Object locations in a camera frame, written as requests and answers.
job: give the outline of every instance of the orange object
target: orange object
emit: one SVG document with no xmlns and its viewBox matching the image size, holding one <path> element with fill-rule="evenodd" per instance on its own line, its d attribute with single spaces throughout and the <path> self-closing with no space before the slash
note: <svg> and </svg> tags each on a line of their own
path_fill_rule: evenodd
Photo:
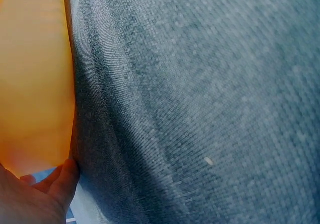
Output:
<svg viewBox="0 0 320 224">
<path fill-rule="evenodd" d="M 65 0 L 0 0 L 0 162 L 18 177 L 69 156 L 72 60 Z"/>
</svg>

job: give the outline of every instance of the skin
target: skin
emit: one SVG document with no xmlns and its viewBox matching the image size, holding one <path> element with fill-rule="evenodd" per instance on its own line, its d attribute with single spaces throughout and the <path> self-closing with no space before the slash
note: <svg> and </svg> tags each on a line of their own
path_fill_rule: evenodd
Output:
<svg viewBox="0 0 320 224">
<path fill-rule="evenodd" d="M 36 184 L 33 176 L 18 179 L 0 165 L 0 223 L 65 224 L 79 178 L 72 159 Z"/>
</svg>

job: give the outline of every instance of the orange plastic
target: orange plastic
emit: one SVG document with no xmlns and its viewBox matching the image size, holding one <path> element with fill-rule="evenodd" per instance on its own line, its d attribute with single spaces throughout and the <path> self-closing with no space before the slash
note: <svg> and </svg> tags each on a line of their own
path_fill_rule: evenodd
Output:
<svg viewBox="0 0 320 224">
<path fill-rule="evenodd" d="M 65 0 L 0 0 L 0 163 L 18 177 L 69 156 L 72 60 Z"/>
</svg>

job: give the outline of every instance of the gray fabric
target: gray fabric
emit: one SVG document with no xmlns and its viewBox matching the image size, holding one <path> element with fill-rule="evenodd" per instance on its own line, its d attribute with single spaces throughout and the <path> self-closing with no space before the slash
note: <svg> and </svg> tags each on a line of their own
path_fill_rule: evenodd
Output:
<svg viewBox="0 0 320 224">
<path fill-rule="evenodd" d="M 320 0 L 71 10 L 74 154 L 100 223 L 320 223 Z"/>
</svg>

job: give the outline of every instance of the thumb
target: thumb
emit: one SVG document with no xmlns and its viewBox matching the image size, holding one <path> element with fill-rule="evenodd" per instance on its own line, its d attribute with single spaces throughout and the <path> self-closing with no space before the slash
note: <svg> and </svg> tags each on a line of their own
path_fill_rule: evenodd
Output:
<svg viewBox="0 0 320 224">
<path fill-rule="evenodd" d="M 60 176 L 48 191 L 48 195 L 56 200 L 66 213 L 75 197 L 79 178 L 80 172 L 77 163 L 73 159 L 68 159 L 62 167 Z"/>
</svg>

